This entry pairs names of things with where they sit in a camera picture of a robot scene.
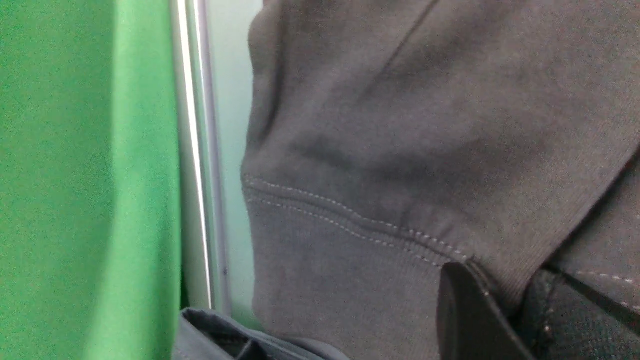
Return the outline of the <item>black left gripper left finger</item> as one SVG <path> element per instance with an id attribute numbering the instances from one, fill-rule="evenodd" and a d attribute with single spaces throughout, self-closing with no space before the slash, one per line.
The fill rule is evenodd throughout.
<path id="1" fill-rule="evenodd" d="M 492 281 L 473 262 L 442 266 L 436 315 L 441 360 L 534 360 L 493 289 Z"/>

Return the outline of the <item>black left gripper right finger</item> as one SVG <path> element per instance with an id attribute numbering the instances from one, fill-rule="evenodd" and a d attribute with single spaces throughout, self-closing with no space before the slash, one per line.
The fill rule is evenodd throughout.
<path id="1" fill-rule="evenodd" d="M 515 330 L 538 360 L 637 360 L 639 314 L 575 278 L 541 269 Z"/>

